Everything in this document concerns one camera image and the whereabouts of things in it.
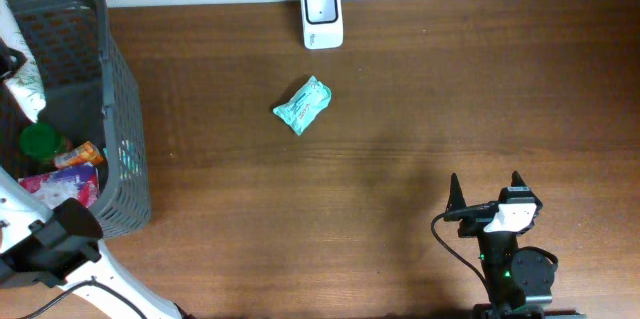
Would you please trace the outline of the green lid jar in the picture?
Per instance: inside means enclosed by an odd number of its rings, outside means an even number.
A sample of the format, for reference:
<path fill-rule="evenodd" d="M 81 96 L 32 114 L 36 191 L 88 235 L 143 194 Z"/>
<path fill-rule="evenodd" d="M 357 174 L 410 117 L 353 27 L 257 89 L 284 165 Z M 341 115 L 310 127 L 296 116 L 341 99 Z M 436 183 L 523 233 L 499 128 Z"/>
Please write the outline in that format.
<path fill-rule="evenodd" d="M 39 163 L 51 163 L 54 158 L 71 150 L 72 143 L 47 123 L 34 123 L 19 136 L 19 147 L 29 158 Z"/>

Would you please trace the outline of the pink purple tissue pack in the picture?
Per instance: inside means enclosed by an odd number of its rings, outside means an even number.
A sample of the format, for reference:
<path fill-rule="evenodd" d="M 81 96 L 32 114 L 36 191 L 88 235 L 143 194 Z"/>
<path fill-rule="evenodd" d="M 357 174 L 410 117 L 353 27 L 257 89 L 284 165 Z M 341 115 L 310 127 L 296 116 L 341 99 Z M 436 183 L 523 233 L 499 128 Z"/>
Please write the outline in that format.
<path fill-rule="evenodd" d="M 19 178 L 18 183 L 50 208 L 57 207 L 67 199 L 75 199 L 89 208 L 100 193 L 98 170 L 89 163 Z"/>

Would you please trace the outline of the orange tissue pack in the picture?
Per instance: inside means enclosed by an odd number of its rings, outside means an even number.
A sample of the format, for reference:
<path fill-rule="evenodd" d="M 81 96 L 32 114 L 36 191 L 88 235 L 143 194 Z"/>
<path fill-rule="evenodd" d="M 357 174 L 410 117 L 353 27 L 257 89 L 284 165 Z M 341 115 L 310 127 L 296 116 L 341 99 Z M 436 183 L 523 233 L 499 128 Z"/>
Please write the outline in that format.
<path fill-rule="evenodd" d="M 54 157 L 53 164 L 57 169 L 66 167 L 92 164 L 99 165 L 104 162 L 104 157 L 99 149 L 90 141 L 87 141 L 79 147 Z"/>

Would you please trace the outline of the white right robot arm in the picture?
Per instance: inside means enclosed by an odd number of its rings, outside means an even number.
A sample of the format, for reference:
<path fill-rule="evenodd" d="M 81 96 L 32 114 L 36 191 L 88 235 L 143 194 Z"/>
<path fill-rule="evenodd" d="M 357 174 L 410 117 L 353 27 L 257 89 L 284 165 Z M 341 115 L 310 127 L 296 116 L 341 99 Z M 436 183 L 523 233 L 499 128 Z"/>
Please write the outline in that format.
<path fill-rule="evenodd" d="M 518 237 L 532 229 L 543 208 L 541 200 L 518 172 L 495 201 L 467 205 L 458 177 L 450 178 L 446 209 L 432 222 L 457 222 L 460 238 L 475 238 L 481 267 L 464 260 L 449 245 L 444 248 L 480 279 L 489 302 L 476 304 L 474 318 L 582 318 L 575 310 L 547 311 L 551 288 L 559 266 L 557 256 L 542 248 L 518 244 Z"/>

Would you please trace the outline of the white floral cream tube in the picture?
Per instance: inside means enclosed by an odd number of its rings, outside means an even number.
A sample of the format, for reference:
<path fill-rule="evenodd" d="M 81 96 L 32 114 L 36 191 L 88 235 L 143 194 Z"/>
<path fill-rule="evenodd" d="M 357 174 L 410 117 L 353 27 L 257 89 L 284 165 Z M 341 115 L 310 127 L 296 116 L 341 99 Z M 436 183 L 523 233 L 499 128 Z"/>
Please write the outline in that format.
<path fill-rule="evenodd" d="M 46 107 L 43 81 L 26 39 L 7 0 L 1 0 L 1 39 L 9 49 L 14 49 L 25 58 L 14 74 L 10 74 L 3 84 L 9 90 L 21 111 L 33 123 Z"/>

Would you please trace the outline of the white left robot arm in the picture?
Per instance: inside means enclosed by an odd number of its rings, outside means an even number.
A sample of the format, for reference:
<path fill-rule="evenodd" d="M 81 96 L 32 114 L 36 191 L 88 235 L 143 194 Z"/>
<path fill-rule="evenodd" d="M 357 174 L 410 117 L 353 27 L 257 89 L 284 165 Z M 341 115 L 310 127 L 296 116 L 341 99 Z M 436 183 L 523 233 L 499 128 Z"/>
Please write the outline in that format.
<path fill-rule="evenodd" d="M 111 318 L 188 318 L 175 303 L 138 281 L 109 252 L 87 208 L 68 199 L 50 209 L 1 174 L 1 287 L 44 284 L 63 293 L 34 318 L 76 294 Z"/>

